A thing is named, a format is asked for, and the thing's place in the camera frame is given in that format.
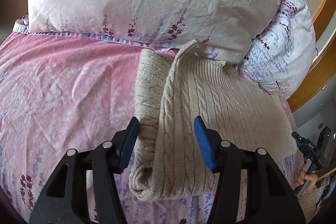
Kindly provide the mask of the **right hand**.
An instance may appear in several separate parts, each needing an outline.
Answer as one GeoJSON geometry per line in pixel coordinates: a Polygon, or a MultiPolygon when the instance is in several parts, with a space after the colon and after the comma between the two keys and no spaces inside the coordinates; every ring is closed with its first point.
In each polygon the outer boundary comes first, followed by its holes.
{"type": "Polygon", "coordinates": [[[301,169],[299,170],[296,180],[294,181],[294,188],[297,188],[298,186],[303,185],[306,182],[309,183],[304,191],[301,193],[301,196],[311,193],[314,190],[315,184],[318,180],[318,176],[315,173],[306,174],[305,168],[306,165],[303,164],[301,169]]]}

